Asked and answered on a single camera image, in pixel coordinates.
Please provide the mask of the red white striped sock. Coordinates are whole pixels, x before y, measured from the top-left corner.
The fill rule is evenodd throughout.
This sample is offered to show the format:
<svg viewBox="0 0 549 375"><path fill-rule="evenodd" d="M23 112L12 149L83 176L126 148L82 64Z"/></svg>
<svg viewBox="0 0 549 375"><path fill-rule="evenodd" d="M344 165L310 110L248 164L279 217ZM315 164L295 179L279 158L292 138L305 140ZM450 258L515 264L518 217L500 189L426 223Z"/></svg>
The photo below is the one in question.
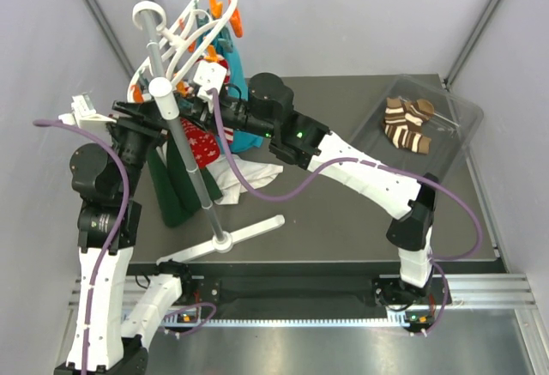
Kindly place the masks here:
<svg viewBox="0 0 549 375"><path fill-rule="evenodd" d="M228 68L216 62L210 62L204 59L196 63L195 74L192 82L196 87L196 97L198 104L202 107L199 111L197 126L200 126L204 131L211 131L211 118L214 113L214 100L211 89L216 89L220 93L225 84L225 79L228 74Z"/></svg>

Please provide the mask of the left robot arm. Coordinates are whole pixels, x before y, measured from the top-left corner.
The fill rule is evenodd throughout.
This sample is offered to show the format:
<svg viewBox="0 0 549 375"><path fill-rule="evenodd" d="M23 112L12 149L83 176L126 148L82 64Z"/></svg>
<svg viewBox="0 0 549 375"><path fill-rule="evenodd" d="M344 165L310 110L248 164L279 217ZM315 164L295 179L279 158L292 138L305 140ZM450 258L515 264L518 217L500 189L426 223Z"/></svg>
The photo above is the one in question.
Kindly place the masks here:
<svg viewBox="0 0 549 375"><path fill-rule="evenodd" d="M56 374L143 374L151 341L169 307L185 303L195 284L181 263L158 266L129 316L123 315L126 272L142 206L133 196L148 154L166 139L156 106L121 103L119 116L96 112L76 95L60 116L91 141L71 156L71 187L82 200L77 219L81 284L75 335Z"/></svg>

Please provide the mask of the orange clothes peg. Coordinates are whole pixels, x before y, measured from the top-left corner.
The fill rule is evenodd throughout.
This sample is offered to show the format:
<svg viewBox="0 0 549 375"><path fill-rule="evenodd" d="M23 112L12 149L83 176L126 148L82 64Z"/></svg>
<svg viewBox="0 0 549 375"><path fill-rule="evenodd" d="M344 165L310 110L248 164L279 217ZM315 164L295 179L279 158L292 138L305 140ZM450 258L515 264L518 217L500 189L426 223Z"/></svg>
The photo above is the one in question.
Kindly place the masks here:
<svg viewBox="0 0 549 375"><path fill-rule="evenodd" d="M215 47L213 45L209 45L204 52L203 59L210 63L218 63L220 61L220 57L217 54Z"/></svg>

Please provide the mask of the white round clip hanger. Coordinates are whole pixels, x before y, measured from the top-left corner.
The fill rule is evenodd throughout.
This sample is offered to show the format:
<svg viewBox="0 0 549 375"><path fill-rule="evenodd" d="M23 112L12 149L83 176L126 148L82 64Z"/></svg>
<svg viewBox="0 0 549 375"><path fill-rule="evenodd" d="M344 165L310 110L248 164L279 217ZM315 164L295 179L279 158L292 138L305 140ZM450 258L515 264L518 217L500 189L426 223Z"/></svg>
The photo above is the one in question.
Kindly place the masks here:
<svg viewBox="0 0 549 375"><path fill-rule="evenodd" d="M161 59L162 62L170 61L164 71L175 88L225 25L228 24L228 30L235 37L229 20L236 8L238 0L191 0L168 27L166 12L159 4L140 1L132 10L132 21L135 27L142 30L142 10L150 9L160 17L156 29L160 36Z"/></svg>

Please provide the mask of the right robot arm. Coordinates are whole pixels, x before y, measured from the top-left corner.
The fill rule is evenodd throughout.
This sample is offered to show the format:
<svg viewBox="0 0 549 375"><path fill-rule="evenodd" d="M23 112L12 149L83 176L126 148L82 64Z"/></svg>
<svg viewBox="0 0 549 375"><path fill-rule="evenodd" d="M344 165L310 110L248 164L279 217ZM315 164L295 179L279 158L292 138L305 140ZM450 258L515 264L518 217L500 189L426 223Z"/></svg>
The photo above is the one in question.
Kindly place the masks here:
<svg viewBox="0 0 549 375"><path fill-rule="evenodd" d="M379 299L411 304L427 297L432 290L436 181L391 169L353 148L325 124L297 112L294 92L272 73L250 79L246 100L230 96L225 79L225 71L215 76L211 66L192 77L194 105L187 118L204 129L215 129L221 142L226 141L226 129L262 136L277 159L309 172L294 191L278 196L279 202L323 175L381 207L392 218L386 237L398 250L400 277L396 288L379 292Z"/></svg>

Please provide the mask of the brown striped sock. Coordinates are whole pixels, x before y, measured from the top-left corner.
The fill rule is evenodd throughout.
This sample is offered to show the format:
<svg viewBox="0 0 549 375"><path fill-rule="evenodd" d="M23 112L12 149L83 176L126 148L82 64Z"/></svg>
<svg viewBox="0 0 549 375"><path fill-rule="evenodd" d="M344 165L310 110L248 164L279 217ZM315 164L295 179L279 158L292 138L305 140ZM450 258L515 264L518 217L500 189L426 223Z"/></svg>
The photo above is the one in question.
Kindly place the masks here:
<svg viewBox="0 0 549 375"><path fill-rule="evenodd" d="M409 101L387 97L383 132L396 148L428 154L431 138L422 133L422 126L434 116L434 112L433 104L426 99Z"/></svg>

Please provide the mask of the teal blue cloth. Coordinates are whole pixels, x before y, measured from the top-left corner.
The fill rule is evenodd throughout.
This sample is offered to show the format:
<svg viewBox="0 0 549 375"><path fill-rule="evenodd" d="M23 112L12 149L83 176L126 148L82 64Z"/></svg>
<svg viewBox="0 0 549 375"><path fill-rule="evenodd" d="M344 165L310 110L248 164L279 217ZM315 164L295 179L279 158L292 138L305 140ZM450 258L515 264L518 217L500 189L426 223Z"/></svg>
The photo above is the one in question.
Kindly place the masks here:
<svg viewBox="0 0 549 375"><path fill-rule="evenodd" d="M215 38L208 44L214 46L214 40L217 37L222 37L226 39L232 40L231 32L228 30L227 25L225 25L220 32L215 36ZM224 87L227 86L228 88L224 88L226 91L226 94L220 97L221 100L221 111L222 112L228 112L228 107L231 105L232 109L238 110L239 108L242 109L245 105L245 102L248 100L248 88L246 86L246 82L244 79L244 71L241 64L241 59L238 54L238 50L236 46L234 46L233 53L228 53L224 57L221 56L218 52L217 54L220 57L219 64L222 64L224 67L228 68L228 74L225 79ZM204 53L197 58L195 64L203 59ZM187 76L184 78L185 85L189 86L189 84L193 84L192 77L195 74L196 65L193 65L193 67L190 69L190 72L187 74ZM185 101L185 104L190 108L190 102L188 101L188 98L194 94L187 94L184 97L187 99ZM181 112L180 117L186 118L188 120L188 113L190 109L187 112ZM262 145L262 138L260 136L252 135L250 133L246 133L243 131L234 132L231 128L228 126L226 129L226 139L228 141L229 147L232 151L232 153L238 154L241 152L244 152L251 148L259 148Z"/></svg>

